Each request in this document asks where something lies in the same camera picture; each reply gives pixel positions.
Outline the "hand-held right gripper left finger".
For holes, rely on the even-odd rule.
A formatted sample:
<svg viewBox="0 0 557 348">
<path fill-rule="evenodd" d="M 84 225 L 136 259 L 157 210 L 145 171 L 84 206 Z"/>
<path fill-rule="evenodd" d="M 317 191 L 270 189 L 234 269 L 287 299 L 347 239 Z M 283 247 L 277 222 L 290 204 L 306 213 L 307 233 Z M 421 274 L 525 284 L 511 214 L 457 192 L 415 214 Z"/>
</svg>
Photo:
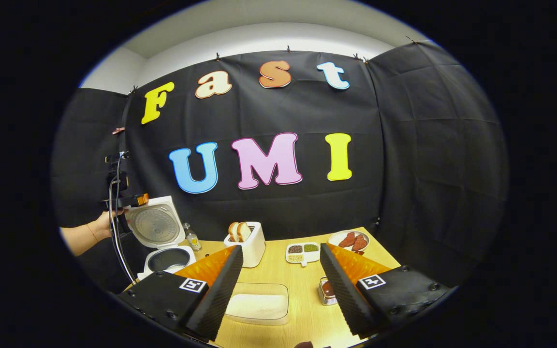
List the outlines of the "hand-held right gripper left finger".
<svg viewBox="0 0 557 348">
<path fill-rule="evenodd" d="M 164 330 L 215 341 L 242 266 L 242 247 L 226 247 L 174 274 L 154 272 L 117 298 Z"/>
</svg>

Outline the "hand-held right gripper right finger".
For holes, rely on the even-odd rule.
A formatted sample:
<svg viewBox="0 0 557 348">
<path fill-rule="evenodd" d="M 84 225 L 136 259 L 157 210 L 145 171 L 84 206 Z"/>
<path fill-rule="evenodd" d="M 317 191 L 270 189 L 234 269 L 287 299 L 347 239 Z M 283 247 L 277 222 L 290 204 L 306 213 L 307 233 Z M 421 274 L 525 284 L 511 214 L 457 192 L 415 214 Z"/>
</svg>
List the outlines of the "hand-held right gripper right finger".
<svg viewBox="0 0 557 348">
<path fill-rule="evenodd" d="M 320 262 L 353 335 L 389 335 L 420 319 L 453 294 L 453 287 L 412 266 L 390 269 L 329 243 Z"/>
</svg>

